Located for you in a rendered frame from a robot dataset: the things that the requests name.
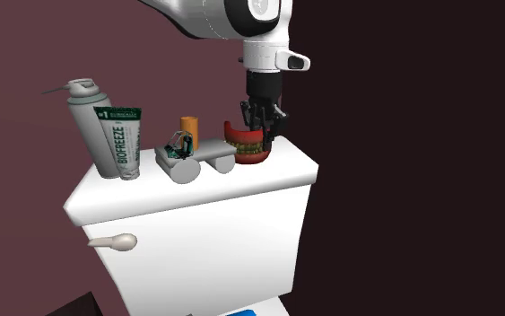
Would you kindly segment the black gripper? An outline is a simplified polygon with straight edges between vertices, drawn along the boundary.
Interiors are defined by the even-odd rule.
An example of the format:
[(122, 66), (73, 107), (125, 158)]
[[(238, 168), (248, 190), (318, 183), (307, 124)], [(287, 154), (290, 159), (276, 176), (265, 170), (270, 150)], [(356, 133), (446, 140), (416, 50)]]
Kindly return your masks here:
[[(278, 107), (282, 88), (283, 74), (281, 72), (259, 73), (250, 70), (246, 72), (248, 101), (240, 103), (241, 113), (245, 126), (250, 130), (262, 128), (265, 152), (272, 150), (272, 142), (287, 126), (289, 114)], [(259, 117), (260, 107), (253, 101), (269, 101), (273, 104), (262, 109), (262, 121)]]

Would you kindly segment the red dentures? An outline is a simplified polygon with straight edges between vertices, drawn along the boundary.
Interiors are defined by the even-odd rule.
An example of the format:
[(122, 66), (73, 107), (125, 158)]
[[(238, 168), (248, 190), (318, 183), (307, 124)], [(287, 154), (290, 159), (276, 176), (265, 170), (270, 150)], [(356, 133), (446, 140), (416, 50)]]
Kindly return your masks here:
[(264, 147), (264, 134), (261, 129), (240, 131), (231, 126), (230, 121), (223, 123), (225, 141), (236, 148), (237, 164), (257, 164), (263, 162), (271, 153)]

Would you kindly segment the grey block on two cylinders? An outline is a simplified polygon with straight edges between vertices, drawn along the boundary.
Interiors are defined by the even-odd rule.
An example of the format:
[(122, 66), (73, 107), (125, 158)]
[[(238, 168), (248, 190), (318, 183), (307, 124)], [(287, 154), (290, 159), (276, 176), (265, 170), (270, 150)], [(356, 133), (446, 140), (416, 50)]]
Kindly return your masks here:
[(163, 145), (154, 148), (155, 161), (165, 173), (178, 184), (195, 180), (201, 171), (200, 162), (207, 162), (221, 174), (230, 172), (235, 163), (237, 149), (217, 138), (202, 140), (197, 151), (187, 157), (169, 158)]

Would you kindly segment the orange cylinder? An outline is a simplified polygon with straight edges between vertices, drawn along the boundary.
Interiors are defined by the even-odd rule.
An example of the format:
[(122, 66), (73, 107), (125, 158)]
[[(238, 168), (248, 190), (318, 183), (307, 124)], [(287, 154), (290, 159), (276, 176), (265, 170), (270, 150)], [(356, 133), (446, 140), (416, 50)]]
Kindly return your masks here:
[(180, 129), (189, 132), (193, 137), (193, 149), (195, 151), (199, 148), (199, 137), (198, 137), (198, 117), (195, 116), (184, 116), (180, 118)]

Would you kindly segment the small green and black gadget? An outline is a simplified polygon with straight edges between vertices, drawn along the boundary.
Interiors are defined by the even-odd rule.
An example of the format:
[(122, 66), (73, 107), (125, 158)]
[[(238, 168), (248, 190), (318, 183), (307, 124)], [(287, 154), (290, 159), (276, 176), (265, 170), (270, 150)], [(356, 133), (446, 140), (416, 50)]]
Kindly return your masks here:
[(194, 154), (193, 135), (186, 130), (176, 131), (163, 149), (169, 158), (185, 160)]

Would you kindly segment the white toilet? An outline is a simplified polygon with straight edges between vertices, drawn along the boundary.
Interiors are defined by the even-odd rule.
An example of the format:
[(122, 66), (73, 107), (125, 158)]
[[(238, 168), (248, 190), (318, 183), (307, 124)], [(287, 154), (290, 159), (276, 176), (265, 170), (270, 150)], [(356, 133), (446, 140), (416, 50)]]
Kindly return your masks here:
[(317, 175), (282, 136), (263, 162), (224, 174), (203, 164), (187, 184), (147, 149), (138, 178), (106, 180), (90, 168), (64, 209), (89, 239), (135, 237), (131, 250), (97, 249), (129, 316), (221, 316), (292, 290)]

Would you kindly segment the white and green tube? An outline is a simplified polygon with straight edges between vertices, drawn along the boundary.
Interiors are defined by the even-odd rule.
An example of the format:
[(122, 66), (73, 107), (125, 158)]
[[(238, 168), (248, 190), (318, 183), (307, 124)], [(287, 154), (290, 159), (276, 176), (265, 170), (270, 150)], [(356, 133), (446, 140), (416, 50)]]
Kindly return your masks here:
[(122, 180), (140, 176), (140, 108), (94, 107)]

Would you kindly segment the grey spray can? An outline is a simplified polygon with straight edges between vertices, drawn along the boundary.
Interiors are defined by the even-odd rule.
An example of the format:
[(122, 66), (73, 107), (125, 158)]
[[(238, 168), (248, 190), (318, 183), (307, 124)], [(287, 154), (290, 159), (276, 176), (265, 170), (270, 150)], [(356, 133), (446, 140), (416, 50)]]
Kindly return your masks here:
[(109, 144), (94, 108), (110, 107), (108, 95), (91, 78), (70, 80), (67, 84), (43, 92), (69, 91), (67, 107), (73, 116), (89, 155), (99, 175), (104, 179), (119, 177)]

